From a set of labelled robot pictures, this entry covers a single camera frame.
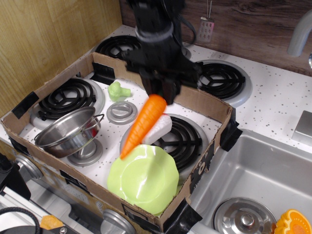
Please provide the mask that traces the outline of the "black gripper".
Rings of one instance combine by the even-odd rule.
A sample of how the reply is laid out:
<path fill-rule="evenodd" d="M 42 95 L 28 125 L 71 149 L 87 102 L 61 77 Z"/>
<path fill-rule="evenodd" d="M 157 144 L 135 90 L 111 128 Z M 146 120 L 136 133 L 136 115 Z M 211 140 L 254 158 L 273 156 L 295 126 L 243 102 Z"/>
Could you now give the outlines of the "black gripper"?
<path fill-rule="evenodd" d="M 139 41 L 140 48 L 123 52 L 127 69 L 138 73 L 147 95 L 163 96 L 171 105 L 180 94 L 181 85 L 197 88 L 201 68 L 185 58 L 180 36 L 157 43 Z"/>

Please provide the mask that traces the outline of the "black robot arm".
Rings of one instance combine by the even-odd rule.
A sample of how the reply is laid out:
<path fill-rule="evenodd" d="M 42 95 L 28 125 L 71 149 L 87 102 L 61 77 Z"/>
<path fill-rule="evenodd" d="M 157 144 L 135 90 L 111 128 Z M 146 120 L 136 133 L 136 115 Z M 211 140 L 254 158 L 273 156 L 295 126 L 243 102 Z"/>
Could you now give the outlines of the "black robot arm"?
<path fill-rule="evenodd" d="M 135 20 L 138 49 L 123 52 L 126 69 L 138 73 L 148 95 L 162 96 L 171 105 L 181 86 L 198 87 L 201 67 L 183 54 L 181 24 L 183 0 L 130 0 Z"/>

